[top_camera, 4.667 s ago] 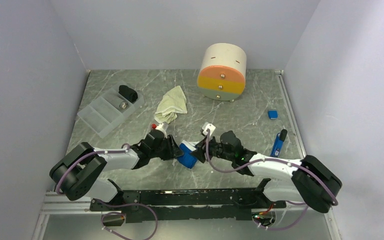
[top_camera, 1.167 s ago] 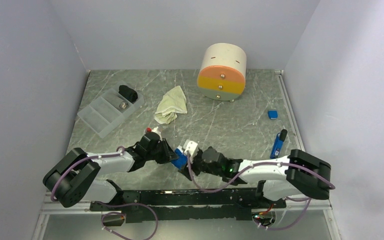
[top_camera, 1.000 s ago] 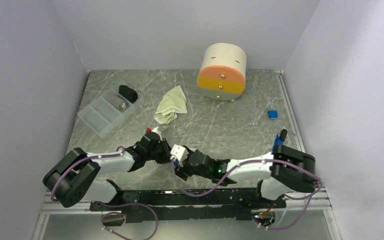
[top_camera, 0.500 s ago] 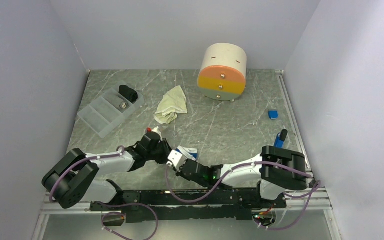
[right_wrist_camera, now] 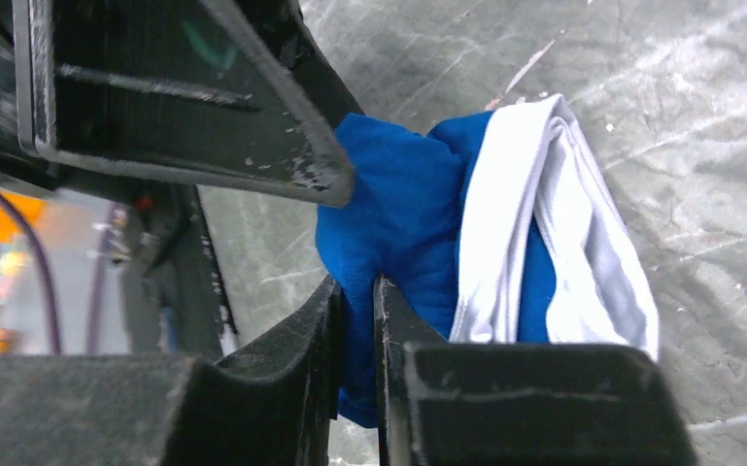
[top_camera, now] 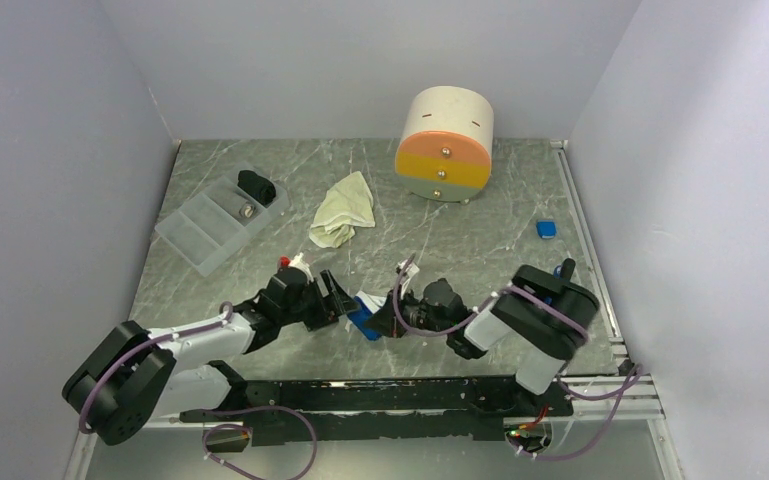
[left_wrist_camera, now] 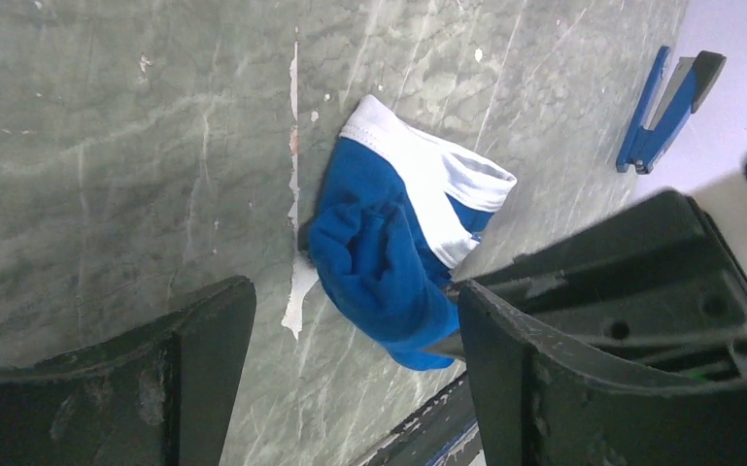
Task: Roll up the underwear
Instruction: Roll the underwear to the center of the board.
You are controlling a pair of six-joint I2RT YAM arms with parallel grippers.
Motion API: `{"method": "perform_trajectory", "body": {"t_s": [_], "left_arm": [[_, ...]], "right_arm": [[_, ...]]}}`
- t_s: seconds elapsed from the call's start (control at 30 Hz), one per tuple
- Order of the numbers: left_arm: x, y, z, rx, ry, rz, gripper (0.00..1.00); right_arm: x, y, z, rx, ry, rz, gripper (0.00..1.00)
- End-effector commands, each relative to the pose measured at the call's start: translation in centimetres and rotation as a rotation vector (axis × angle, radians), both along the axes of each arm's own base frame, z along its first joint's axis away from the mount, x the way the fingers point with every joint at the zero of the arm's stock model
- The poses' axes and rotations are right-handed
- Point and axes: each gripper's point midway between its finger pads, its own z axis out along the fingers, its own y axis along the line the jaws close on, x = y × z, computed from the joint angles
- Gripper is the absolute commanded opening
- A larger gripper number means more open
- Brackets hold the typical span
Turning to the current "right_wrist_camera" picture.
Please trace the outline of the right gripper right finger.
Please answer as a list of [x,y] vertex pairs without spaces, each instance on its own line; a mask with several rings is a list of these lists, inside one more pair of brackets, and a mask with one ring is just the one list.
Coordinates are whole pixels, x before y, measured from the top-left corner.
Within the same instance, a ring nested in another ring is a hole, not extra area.
[[659,367],[618,345],[445,341],[374,291],[384,465],[694,465]]

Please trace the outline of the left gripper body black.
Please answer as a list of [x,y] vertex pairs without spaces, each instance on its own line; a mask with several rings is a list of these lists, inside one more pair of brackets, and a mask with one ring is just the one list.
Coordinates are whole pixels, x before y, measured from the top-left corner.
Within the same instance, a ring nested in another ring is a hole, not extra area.
[[[31,106],[31,15],[38,1],[0,1],[0,187],[45,198],[66,189],[124,205],[134,221],[127,240],[144,235],[132,253],[132,282],[151,284],[171,313],[181,350],[216,359],[221,336],[235,327],[223,289],[198,189],[164,175],[124,168],[103,174],[43,159],[29,139],[41,115]],[[58,141],[65,150],[111,161],[171,144],[187,122],[167,115],[175,94],[147,95],[158,78],[194,77],[190,44],[179,27],[197,17],[195,1],[52,1],[51,46],[56,67]]]

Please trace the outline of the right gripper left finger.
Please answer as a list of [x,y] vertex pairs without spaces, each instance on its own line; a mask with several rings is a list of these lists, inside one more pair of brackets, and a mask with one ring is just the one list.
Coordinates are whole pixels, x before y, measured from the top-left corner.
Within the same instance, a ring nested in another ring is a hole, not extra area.
[[0,356],[0,465],[324,465],[340,289],[210,363],[189,354]]

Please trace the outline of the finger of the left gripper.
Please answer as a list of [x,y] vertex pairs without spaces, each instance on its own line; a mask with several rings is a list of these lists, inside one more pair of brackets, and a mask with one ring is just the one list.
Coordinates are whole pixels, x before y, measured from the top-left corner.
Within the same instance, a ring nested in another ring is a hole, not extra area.
[[356,108],[295,1],[16,1],[18,137],[94,174],[329,206]]
[[266,3],[270,14],[269,38],[265,43],[292,74],[307,97],[328,122],[341,122],[362,108],[335,72],[304,22],[298,1]]

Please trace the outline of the blue underwear white trim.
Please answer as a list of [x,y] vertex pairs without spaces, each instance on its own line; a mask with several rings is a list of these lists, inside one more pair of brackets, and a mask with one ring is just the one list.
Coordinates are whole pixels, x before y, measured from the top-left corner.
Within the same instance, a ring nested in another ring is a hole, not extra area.
[[378,424],[374,283],[470,344],[617,344],[657,359],[658,308],[576,115],[559,94],[446,119],[426,134],[349,114],[351,202],[316,246],[349,314],[339,414]]

